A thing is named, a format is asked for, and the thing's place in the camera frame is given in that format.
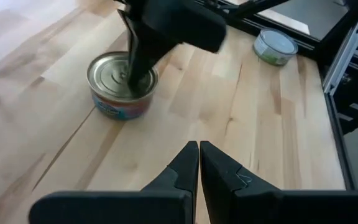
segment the black plastic part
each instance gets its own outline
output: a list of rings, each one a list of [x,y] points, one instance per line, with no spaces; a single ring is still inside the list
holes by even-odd
[[[264,202],[264,193],[279,191],[208,141],[201,142],[200,153],[201,181],[211,224],[235,223],[237,191],[241,195],[258,195],[261,202]],[[255,211],[239,211],[244,217],[238,222],[252,222],[247,217]]]
[[[212,224],[358,223],[356,191],[279,190],[209,142],[201,142],[201,181]]]
[[[199,150],[189,142],[140,192],[57,192],[37,201],[31,224],[194,224]]]
[[[140,92],[139,81],[178,42],[165,38],[128,12],[118,10],[118,13],[128,28],[128,84],[136,94]]]
[[[339,163],[341,164],[342,175],[345,183],[346,190],[356,190],[357,186],[354,181],[354,173],[349,162],[349,155],[347,154],[346,145],[343,139],[343,132],[341,129],[341,123],[337,116],[337,109],[333,96],[324,94],[328,115],[331,121],[331,127],[333,129],[335,145],[338,153]]]
[[[217,52],[226,36],[224,19],[193,0],[148,0],[143,21],[176,42]]]
[[[192,0],[121,1],[119,13],[129,30],[129,87],[134,93],[145,74],[182,42],[217,52],[226,36],[219,15]]]

